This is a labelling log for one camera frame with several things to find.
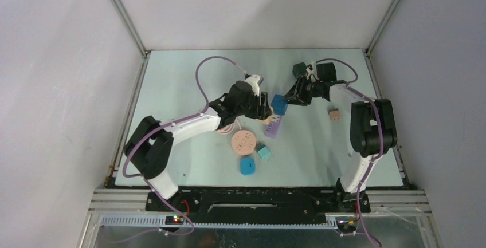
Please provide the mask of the dark green cube socket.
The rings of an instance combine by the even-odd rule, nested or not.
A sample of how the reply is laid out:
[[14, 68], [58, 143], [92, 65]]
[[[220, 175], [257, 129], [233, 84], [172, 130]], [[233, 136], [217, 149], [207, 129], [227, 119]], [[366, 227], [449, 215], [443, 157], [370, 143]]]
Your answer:
[[307, 73], [307, 66], [305, 62], [300, 62], [298, 64], [294, 64], [292, 68], [292, 74], [295, 78], [300, 77], [301, 75], [305, 75]]

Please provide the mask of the beige cube socket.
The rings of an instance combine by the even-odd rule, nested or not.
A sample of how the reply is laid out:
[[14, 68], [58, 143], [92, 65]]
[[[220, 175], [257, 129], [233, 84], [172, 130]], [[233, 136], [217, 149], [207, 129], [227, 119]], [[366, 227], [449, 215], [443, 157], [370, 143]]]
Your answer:
[[278, 119], [278, 115], [273, 114], [266, 119], [266, 122], [274, 121]]

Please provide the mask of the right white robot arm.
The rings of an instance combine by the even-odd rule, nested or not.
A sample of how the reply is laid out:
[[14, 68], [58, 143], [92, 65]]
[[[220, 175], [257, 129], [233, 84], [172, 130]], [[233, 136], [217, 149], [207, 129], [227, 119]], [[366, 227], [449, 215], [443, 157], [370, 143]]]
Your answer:
[[314, 98], [336, 103], [350, 114], [350, 144], [353, 152], [346, 172], [336, 182], [334, 207], [349, 212], [356, 205], [355, 195], [366, 189], [367, 180], [381, 157], [398, 141], [393, 106], [388, 99], [372, 99], [353, 88], [352, 81], [338, 80], [335, 60], [325, 58], [316, 64], [295, 64], [296, 81], [283, 96], [290, 105], [310, 105]]

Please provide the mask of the dark blue cube socket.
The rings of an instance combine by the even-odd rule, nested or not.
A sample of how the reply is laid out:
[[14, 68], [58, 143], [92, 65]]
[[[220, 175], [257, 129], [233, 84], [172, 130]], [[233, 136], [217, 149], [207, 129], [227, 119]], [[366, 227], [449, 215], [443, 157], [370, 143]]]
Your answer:
[[273, 108], [274, 114], [284, 116], [288, 108], [288, 100], [283, 95], [276, 93], [272, 99], [271, 107]]

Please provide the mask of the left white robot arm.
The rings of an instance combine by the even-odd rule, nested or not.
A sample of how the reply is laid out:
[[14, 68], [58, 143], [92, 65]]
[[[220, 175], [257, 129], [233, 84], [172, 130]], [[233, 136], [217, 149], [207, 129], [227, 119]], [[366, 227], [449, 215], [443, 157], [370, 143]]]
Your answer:
[[218, 131], [240, 116], [266, 120], [272, 115], [267, 92], [249, 80], [236, 81], [227, 93], [207, 102], [201, 112], [162, 124], [153, 116], [142, 119], [124, 147], [122, 174], [142, 178], [159, 195], [166, 211], [181, 204], [178, 185], [168, 171], [173, 146], [205, 132]]

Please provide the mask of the purple power strip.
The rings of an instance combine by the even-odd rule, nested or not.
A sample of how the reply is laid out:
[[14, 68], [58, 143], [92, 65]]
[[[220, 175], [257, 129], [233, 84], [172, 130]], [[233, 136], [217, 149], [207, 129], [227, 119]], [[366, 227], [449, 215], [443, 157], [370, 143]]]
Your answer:
[[282, 116], [278, 115], [278, 119], [274, 121], [270, 121], [264, 131], [264, 135], [268, 138], [275, 139], [279, 132], [280, 123], [282, 121]]

